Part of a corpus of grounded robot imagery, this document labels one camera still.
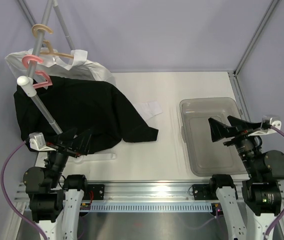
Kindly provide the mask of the black shirt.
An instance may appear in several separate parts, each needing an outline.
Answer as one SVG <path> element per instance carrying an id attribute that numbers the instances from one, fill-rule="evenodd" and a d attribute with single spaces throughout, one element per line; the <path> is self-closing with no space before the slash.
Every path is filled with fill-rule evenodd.
<path id="1" fill-rule="evenodd" d="M 52 86 L 37 89 L 38 96 L 63 132 L 91 133 L 91 154 L 120 141 L 155 142 L 158 130 L 150 127 L 130 101 L 105 81 L 52 76 Z"/>

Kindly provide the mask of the pink hanger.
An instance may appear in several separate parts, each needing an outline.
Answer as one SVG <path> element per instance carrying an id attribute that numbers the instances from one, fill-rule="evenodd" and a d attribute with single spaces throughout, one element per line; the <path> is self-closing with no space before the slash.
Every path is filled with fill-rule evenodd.
<path id="1" fill-rule="evenodd" d="M 35 61 L 38 64 L 42 64 L 44 62 L 43 59 L 40 58 L 39 56 L 32 55 L 32 54 L 26 55 L 26 56 L 24 56 L 22 58 L 22 64 L 24 65 L 24 67 L 26 69 L 29 68 L 30 61 Z M 49 87 L 49 86 L 53 85 L 50 76 L 45 71 L 35 70 L 35 74 L 39 75 L 39 76 L 42 76 L 46 80 L 45 82 L 40 82 L 40 83 L 33 84 L 33 87 L 35 89 L 43 88 L 43 87 Z"/>

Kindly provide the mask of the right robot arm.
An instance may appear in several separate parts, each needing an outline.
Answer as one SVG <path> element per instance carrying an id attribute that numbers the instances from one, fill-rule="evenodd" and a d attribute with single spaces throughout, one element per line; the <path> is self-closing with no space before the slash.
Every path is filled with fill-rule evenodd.
<path id="1" fill-rule="evenodd" d="M 264 116 L 252 123 L 229 115 L 230 125 L 209 118 L 211 139 L 223 138 L 224 145 L 235 146 L 249 179 L 242 182 L 242 197 L 246 204 L 247 221 L 237 203 L 237 191 L 228 174 L 214 174 L 209 180 L 208 192 L 222 206 L 230 240 L 261 240 L 272 238 L 273 221 L 281 212 L 281 191 L 278 182 L 284 180 L 284 153 L 278 150 L 261 151 L 261 136 L 281 128 L 276 116 Z"/>

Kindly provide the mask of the beige wooden hanger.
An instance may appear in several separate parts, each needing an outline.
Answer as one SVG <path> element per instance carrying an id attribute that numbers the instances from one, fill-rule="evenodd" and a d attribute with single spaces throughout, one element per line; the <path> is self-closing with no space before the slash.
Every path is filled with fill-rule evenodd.
<path id="1" fill-rule="evenodd" d="M 32 26 L 32 33 L 33 33 L 35 38 L 38 37 L 38 31 L 45 31 L 45 32 L 47 32 L 49 34 L 53 34 L 54 33 L 54 31 L 50 27 L 48 27 L 48 26 L 46 26 L 44 24 L 35 24 L 35 25 L 33 25 Z M 62 57 L 62 58 L 68 58 L 68 59 L 73 59 L 74 58 L 74 56 L 71 55 L 71 54 L 54 51 L 54 49 L 53 49 L 53 47 L 52 47 L 52 45 L 51 45 L 49 40 L 45 40 L 44 39 L 43 43 L 47 46 L 48 50 L 41 51 L 40 55 L 51 55 L 51 56 L 55 56 L 55 57 Z"/>

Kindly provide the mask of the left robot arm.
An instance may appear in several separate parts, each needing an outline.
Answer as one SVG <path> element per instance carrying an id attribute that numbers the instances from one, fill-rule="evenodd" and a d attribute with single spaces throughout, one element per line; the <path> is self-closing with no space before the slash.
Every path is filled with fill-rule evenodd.
<path id="1" fill-rule="evenodd" d="M 91 130 L 76 132 L 69 130 L 50 141 L 41 132 L 29 135 L 30 147 L 48 154 L 44 167 L 31 167 L 23 176 L 32 219 L 45 240 L 76 240 L 82 200 L 89 196 L 92 202 L 94 198 L 83 174 L 67 176 L 57 188 L 68 159 L 89 153 Z"/>

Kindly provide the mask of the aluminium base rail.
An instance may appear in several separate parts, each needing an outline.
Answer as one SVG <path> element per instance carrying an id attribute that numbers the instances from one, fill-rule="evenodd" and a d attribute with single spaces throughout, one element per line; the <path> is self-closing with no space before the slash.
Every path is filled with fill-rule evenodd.
<path id="1" fill-rule="evenodd" d="M 218 202 L 193 186 L 207 185 L 208 181 L 90 181 L 88 188 L 93 192 L 93 201 L 106 202 Z"/>

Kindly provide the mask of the white shirt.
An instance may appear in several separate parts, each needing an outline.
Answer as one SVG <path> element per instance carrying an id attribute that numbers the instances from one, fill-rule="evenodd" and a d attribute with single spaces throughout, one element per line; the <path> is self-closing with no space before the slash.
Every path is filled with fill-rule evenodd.
<path id="1" fill-rule="evenodd" d="M 14 52 L 5 57 L 5 61 L 14 77 L 25 76 L 27 69 L 22 63 L 22 58 L 31 54 L 32 49 Z M 76 49 L 71 51 L 73 58 L 63 60 L 59 56 L 40 55 L 42 63 L 37 64 L 37 69 L 50 76 L 57 76 L 78 80 L 104 81 L 116 84 L 111 72 L 98 62 L 87 59 L 87 51 Z"/>

